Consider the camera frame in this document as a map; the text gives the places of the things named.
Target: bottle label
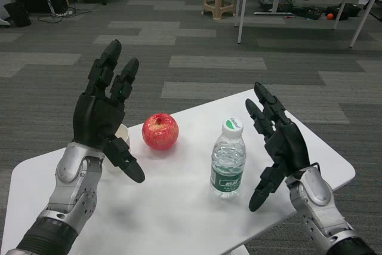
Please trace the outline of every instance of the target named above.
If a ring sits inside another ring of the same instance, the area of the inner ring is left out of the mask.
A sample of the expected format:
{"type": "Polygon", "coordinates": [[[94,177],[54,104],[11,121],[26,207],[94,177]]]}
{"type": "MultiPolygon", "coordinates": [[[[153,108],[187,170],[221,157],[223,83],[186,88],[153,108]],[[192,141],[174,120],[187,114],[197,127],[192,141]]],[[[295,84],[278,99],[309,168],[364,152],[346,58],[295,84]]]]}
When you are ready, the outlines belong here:
{"type": "Polygon", "coordinates": [[[243,172],[235,174],[234,176],[224,176],[214,168],[211,169],[211,184],[218,191],[221,192],[231,192],[237,190],[241,183],[241,176],[243,172]]]}

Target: gray carpet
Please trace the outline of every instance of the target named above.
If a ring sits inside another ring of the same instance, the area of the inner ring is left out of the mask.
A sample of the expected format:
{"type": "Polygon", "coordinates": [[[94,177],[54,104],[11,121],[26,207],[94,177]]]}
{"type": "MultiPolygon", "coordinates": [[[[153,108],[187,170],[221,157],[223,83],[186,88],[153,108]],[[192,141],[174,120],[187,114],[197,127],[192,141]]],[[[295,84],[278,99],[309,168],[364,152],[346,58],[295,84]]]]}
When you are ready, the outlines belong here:
{"type": "MultiPolygon", "coordinates": [[[[73,110],[93,60],[118,38],[120,63],[131,56],[141,63],[125,125],[262,82],[354,165],[356,178],[335,193],[336,202],[382,254],[382,23],[369,17],[349,49],[359,19],[341,21],[332,31],[333,21],[325,18],[254,17],[256,0],[248,1],[240,45],[233,18],[202,16],[202,0],[79,4],[82,11],[97,11],[58,24],[32,17],[29,27],[0,30],[0,235],[12,169],[72,139],[73,110]]],[[[338,0],[303,4],[329,2],[338,0]]],[[[246,247],[250,254],[315,254],[297,218],[246,247]]]]}

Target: robotic hand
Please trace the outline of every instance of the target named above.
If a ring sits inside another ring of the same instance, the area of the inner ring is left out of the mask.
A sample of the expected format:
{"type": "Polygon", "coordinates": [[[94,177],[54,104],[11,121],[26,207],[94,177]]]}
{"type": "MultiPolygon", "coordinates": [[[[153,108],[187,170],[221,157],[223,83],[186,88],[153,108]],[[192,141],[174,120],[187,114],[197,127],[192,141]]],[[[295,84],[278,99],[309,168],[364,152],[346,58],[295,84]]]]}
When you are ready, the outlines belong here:
{"type": "Polygon", "coordinates": [[[144,181],[144,173],[129,153],[129,146],[115,137],[125,116],[124,101],[130,96],[138,71],[137,59],[131,59],[115,77],[111,97],[105,96],[120,53],[121,43],[114,40],[94,61],[89,84],[79,96],[74,112],[73,142],[68,144],[56,169],[56,188],[17,248],[7,255],[68,254],[96,208],[104,156],[134,181],[144,181]]]}
{"type": "Polygon", "coordinates": [[[320,255],[376,255],[338,211],[332,188],[321,177],[319,164],[310,164],[304,138],[285,115],[282,103],[260,83],[254,89],[263,111],[250,99],[245,106],[255,129],[264,135],[265,148],[274,164],[261,174],[249,209],[259,209],[286,177],[292,205],[320,255]]]}

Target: paper cup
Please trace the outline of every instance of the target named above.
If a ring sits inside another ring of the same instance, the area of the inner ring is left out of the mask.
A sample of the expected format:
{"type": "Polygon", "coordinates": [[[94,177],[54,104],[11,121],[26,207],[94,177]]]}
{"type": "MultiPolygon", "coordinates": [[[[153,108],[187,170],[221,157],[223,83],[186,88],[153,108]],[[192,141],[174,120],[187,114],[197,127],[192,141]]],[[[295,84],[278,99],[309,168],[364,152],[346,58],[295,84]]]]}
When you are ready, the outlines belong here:
{"type": "MultiPolygon", "coordinates": [[[[130,134],[129,134],[129,129],[124,124],[121,124],[115,133],[116,137],[122,138],[127,145],[130,147],[130,134]]],[[[103,160],[103,167],[111,172],[111,173],[117,173],[117,172],[122,172],[122,170],[119,167],[115,167],[109,159],[105,156],[105,159],[103,160]]]]}

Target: plastic water bottle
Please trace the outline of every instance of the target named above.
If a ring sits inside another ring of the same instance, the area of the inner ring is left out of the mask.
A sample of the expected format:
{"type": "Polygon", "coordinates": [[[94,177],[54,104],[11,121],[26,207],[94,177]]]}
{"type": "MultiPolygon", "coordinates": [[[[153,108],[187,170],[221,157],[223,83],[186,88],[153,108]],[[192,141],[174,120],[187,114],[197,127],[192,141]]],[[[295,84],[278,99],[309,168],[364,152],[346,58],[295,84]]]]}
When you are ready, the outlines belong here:
{"type": "Polygon", "coordinates": [[[221,198],[231,198],[239,193],[246,157],[242,133],[240,120],[225,120],[223,132],[212,152],[211,189],[221,198]]]}

